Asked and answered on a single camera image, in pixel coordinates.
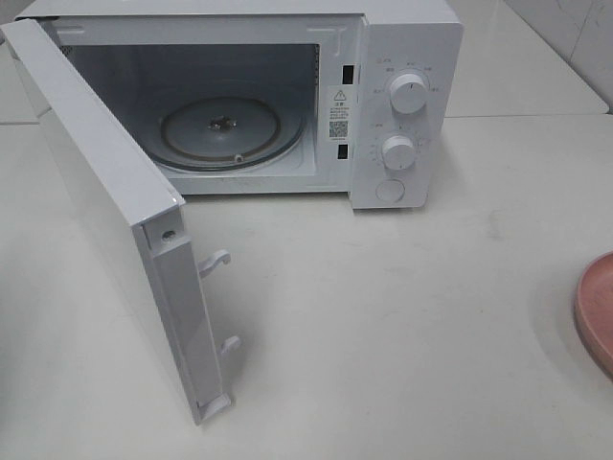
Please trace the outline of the round white door button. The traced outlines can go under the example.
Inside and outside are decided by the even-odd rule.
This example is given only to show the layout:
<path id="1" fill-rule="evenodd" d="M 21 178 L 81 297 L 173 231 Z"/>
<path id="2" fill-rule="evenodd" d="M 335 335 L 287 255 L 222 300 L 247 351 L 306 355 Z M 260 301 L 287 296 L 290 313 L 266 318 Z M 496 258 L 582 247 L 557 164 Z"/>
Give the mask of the round white door button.
<path id="1" fill-rule="evenodd" d="M 399 180 L 387 179 L 376 186 L 375 193 L 382 201 L 397 202 L 403 198 L 405 187 Z"/>

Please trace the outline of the white microwave door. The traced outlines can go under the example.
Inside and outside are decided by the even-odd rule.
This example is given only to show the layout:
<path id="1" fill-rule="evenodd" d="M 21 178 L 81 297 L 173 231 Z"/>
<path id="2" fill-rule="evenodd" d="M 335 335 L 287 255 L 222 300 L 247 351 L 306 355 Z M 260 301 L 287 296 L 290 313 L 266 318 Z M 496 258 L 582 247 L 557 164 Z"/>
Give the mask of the white microwave door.
<path id="1" fill-rule="evenodd" d="M 229 252 L 198 261 L 183 197 L 35 20 L 2 28 L 76 216 L 200 424 L 231 404 L 201 282 Z"/>

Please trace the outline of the pink round plate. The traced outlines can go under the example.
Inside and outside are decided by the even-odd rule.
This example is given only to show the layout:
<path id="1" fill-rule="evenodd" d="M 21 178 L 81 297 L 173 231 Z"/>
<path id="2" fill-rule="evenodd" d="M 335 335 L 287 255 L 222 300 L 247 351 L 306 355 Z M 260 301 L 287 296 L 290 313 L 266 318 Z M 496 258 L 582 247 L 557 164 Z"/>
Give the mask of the pink round plate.
<path id="1" fill-rule="evenodd" d="M 612 253 L 581 273 L 574 305 L 579 337 L 590 356 L 612 378 Z"/>

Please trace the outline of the glass microwave turntable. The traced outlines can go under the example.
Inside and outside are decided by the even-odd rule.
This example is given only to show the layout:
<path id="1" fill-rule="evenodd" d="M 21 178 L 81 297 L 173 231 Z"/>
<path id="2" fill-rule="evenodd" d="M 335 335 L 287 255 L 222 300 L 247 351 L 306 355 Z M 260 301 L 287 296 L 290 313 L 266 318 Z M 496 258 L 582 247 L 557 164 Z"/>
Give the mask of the glass microwave turntable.
<path id="1" fill-rule="evenodd" d="M 160 145 L 151 152 L 181 170 L 226 172 L 284 154 L 304 128 L 304 114 L 283 104 L 212 97 L 167 115 L 160 124 Z"/>

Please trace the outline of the white warning label sticker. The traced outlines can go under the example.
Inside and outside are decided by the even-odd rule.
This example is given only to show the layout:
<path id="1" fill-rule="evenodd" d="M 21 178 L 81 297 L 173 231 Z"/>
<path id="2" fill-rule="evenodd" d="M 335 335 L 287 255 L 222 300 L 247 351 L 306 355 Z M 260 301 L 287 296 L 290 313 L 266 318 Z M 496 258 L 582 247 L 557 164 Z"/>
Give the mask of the white warning label sticker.
<path id="1" fill-rule="evenodd" d="M 351 137 L 353 113 L 356 107 L 353 85 L 331 85 L 325 97 L 327 134 L 331 141 L 347 141 Z"/>

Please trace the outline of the white microwave oven body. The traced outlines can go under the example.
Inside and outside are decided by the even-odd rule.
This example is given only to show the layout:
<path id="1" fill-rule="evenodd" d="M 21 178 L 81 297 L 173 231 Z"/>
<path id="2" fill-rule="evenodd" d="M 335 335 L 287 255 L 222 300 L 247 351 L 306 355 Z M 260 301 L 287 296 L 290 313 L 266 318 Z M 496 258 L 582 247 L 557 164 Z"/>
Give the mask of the white microwave oven body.
<path id="1" fill-rule="evenodd" d="M 183 196 L 345 193 L 355 209 L 419 208 L 427 197 L 463 25 L 444 1 L 36 1 L 12 22 L 37 21 L 171 186 Z M 413 114 L 390 103 L 391 79 L 429 83 Z M 325 97 L 353 85 L 351 137 L 331 141 Z M 301 111 L 305 128 L 284 154 L 226 172 L 163 163 L 161 121 L 212 97 L 246 97 Z M 409 137 L 407 170 L 382 161 L 383 142 Z M 387 179 L 397 202 L 377 198 Z"/>

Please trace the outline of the upper white power knob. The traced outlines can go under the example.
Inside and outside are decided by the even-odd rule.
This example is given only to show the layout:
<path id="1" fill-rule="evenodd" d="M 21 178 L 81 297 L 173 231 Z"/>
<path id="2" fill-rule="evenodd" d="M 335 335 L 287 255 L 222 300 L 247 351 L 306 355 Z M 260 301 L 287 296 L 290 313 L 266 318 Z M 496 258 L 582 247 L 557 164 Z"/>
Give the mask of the upper white power knob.
<path id="1" fill-rule="evenodd" d="M 417 70 L 407 70 L 393 77 L 389 83 L 392 108 L 404 115 L 421 110 L 428 98 L 429 83 Z"/>

